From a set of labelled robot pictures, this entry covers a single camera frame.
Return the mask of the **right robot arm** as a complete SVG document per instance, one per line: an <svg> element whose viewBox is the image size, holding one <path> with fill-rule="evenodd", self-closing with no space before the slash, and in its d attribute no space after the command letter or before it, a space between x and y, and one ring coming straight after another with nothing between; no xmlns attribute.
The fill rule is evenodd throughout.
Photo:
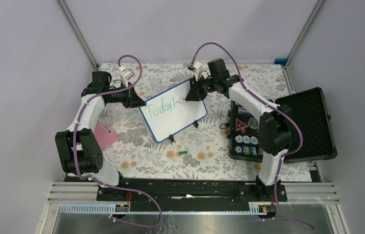
<svg viewBox="0 0 365 234"><path fill-rule="evenodd" d="M190 88L184 101L202 101L207 94L217 92L244 107L258 123L258 145L264 151L262 168L256 181L257 198L269 200L274 194L274 185L278 183L284 157L291 154L295 143L302 144L303 136L292 119L291 108L268 101L254 92L240 74L231 75L223 59L208 63L210 75L204 78L203 65L191 61L188 69L194 76L189 80Z"/></svg>

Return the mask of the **blue framed whiteboard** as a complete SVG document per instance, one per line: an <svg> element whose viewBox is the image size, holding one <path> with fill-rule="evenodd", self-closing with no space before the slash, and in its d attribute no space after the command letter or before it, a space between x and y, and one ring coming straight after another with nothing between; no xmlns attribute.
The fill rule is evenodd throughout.
<svg viewBox="0 0 365 234"><path fill-rule="evenodd" d="M176 102L187 96L189 88L190 82L185 80L148 99L146 106L139 108L157 143L207 116L208 111L203 101Z"/></svg>

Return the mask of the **pink metronome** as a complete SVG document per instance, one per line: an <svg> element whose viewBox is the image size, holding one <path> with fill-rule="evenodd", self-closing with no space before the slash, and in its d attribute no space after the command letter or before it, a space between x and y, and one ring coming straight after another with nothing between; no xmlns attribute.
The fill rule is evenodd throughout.
<svg viewBox="0 0 365 234"><path fill-rule="evenodd" d="M111 126L105 128L99 123L96 124L94 136L102 150L106 149L119 140L119 136L115 129L113 129Z"/></svg>

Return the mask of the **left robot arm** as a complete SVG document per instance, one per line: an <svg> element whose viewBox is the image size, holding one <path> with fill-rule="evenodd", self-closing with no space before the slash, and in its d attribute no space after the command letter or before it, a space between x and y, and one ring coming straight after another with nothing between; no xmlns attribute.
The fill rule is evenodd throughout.
<svg viewBox="0 0 365 234"><path fill-rule="evenodd" d="M109 72L95 71L92 81L81 93L81 106L67 130L55 135L62 170L69 176L89 179L101 186L109 187L108 194L115 200L122 200L127 188L120 183L121 173L105 167L100 145L94 134L99 116L106 104L121 103L125 108L145 106L129 82L135 73L121 68L119 87Z"/></svg>

